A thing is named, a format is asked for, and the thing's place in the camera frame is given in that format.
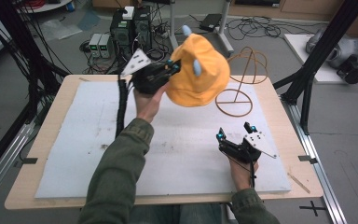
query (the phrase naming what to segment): person's right hand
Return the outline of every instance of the person's right hand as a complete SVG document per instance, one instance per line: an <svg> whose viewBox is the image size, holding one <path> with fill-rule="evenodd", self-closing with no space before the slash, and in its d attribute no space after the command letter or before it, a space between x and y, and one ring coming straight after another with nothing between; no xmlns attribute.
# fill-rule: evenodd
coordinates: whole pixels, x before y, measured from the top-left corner
<svg viewBox="0 0 358 224"><path fill-rule="evenodd" d="M251 187L251 164L245 164L239 161L233 161L234 159L228 158L229 165L231 167L231 177L234 181L237 191L243 189L249 189ZM255 172L258 169L258 163L254 164Z"/></svg>
<svg viewBox="0 0 358 224"><path fill-rule="evenodd" d="M159 110L159 103L161 101L162 94L167 89L169 84L165 84L154 95L147 95L133 90L136 104L136 118L144 119L147 122L152 122Z"/></svg>

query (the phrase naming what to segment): electronic equipment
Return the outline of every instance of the electronic equipment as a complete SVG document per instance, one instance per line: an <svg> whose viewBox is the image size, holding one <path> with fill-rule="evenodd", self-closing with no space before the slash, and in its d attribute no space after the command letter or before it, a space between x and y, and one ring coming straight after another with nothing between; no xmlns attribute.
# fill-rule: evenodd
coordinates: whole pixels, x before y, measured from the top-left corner
<svg viewBox="0 0 358 224"><path fill-rule="evenodd" d="M149 51L152 49L150 6L136 8L133 22L138 39L138 48Z"/></svg>
<svg viewBox="0 0 358 224"><path fill-rule="evenodd" d="M248 122L243 125L247 134L243 137L242 143L239 145L228 141L223 129L220 128L219 133L216 135L219 142L219 150L223 154L229 156L231 160L236 162L243 162L250 164L252 186L255 187L255 168L254 163L260 158L261 153L269 155L271 158L276 159L276 154L269 146L264 134L259 132L255 126L251 126Z"/></svg>
<svg viewBox="0 0 358 224"><path fill-rule="evenodd" d="M115 52L121 53L127 60L131 58L134 29L132 21L123 20L123 12L116 11L110 25L110 34L114 41Z"/></svg>
<svg viewBox="0 0 358 224"><path fill-rule="evenodd" d="M94 34L89 41L89 50L91 50L91 55L94 58L101 57L101 53L98 48L98 43L100 42L101 36L101 34Z"/></svg>
<svg viewBox="0 0 358 224"><path fill-rule="evenodd" d="M140 93L153 95L170 80L171 76L180 72L180 68L180 60L174 62L169 59L165 63L151 63L133 73L133 86Z"/></svg>
<svg viewBox="0 0 358 224"><path fill-rule="evenodd" d="M110 35L104 34L101 36L98 49L100 50L101 58L110 58L112 56L113 42Z"/></svg>
<svg viewBox="0 0 358 224"><path fill-rule="evenodd" d="M208 14L200 24L200 29L212 32L214 27L219 24L220 19L222 19L222 14Z"/></svg>
<svg viewBox="0 0 358 224"><path fill-rule="evenodd" d="M278 7L281 0L235 0L236 5Z"/></svg>
<svg viewBox="0 0 358 224"><path fill-rule="evenodd" d="M306 52L311 53L324 34L324 29L310 38L306 44ZM348 84L358 83L358 40L344 35L330 52L326 62L337 69L339 75Z"/></svg>
<svg viewBox="0 0 358 224"><path fill-rule="evenodd" d="M133 18L134 7L124 7L123 20L130 21Z"/></svg>

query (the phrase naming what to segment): white panel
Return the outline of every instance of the white panel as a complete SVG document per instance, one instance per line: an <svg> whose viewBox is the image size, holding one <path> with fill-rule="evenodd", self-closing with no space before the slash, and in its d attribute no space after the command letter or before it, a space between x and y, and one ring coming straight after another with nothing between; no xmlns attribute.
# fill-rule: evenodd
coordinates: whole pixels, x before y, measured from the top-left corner
<svg viewBox="0 0 358 224"><path fill-rule="evenodd" d="M137 184L137 195L229 193L234 191L227 157L218 150L216 134L222 127L227 140L240 143L248 121L262 131L277 151L263 112L250 85L242 85L254 101L251 114L229 117L214 102L182 107L164 94L153 126L155 135ZM91 176L116 132L117 83L83 82L51 150L36 198L85 197ZM126 123L135 117L129 96ZM258 192L288 191L290 184L280 157L262 155L257 171Z"/></svg>

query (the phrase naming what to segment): floor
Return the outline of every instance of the floor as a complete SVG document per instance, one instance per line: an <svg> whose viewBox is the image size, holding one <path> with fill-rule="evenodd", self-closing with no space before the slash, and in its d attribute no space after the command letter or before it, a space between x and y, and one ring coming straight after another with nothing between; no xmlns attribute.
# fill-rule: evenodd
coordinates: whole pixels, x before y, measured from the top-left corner
<svg viewBox="0 0 358 224"><path fill-rule="evenodd" d="M108 31L107 27L110 25L109 12L98 13L100 13L99 15L104 14L104 17L97 20L95 26L91 26L88 30L69 38L52 39L48 42L73 74L82 74L83 70L87 68L87 59L79 51L80 44L89 39L93 33ZM89 15L89 8L82 7L73 13L68 13L64 9L41 13L38 15L38 19L43 22L64 18L62 23L70 25L79 24L83 18ZM176 24L186 23L190 27L197 26L195 22L189 20L191 18L187 15L178 16ZM301 24L313 23L303 21ZM307 30L316 32L319 27L323 26L323 24L307 26ZM299 32L293 29L288 28L293 33ZM200 32L196 28L193 28L193 31ZM231 32L235 38L242 36L238 29L233 29ZM235 49L234 54L248 46L263 52L267 56L269 77L272 82L293 74L301 66L296 55L281 38L264 36L235 40L227 31L226 34ZM264 34L263 31L258 30L254 36L262 34ZM219 51L224 51L213 35L207 34L207 36ZM179 43L183 40L180 35L177 38ZM243 64L240 63L231 66L233 74L240 74L243 69ZM287 87L282 87L277 90L277 93L283 93L286 89ZM26 103L27 82L11 57L3 51L0 53L0 139ZM301 98L298 100L298 106L301 107ZM358 223L358 84L313 85L309 122L310 136L346 221ZM6 210L4 202L19 170L19 163L15 162L0 184L0 223L76 223L79 209L75 208L32 211ZM310 206L311 203L314 203L317 207L325 207L322 199L265 201L268 210L275 214L281 223L331 223L329 215L324 210L315 212L310 209L299 208L299 206Z"/></svg>

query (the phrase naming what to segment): green sleeve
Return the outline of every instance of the green sleeve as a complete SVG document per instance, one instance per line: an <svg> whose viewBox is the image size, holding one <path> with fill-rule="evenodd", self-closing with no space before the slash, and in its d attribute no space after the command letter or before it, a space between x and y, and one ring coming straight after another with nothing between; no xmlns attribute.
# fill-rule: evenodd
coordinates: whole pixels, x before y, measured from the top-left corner
<svg viewBox="0 0 358 224"><path fill-rule="evenodd" d="M279 220L267 211L254 189L243 189L232 196L234 216L240 224L275 224Z"/></svg>
<svg viewBox="0 0 358 224"><path fill-rule="evenodd" d="M89 183L78 223L127 223L153 127L134 119L104 152Z"/></svg>

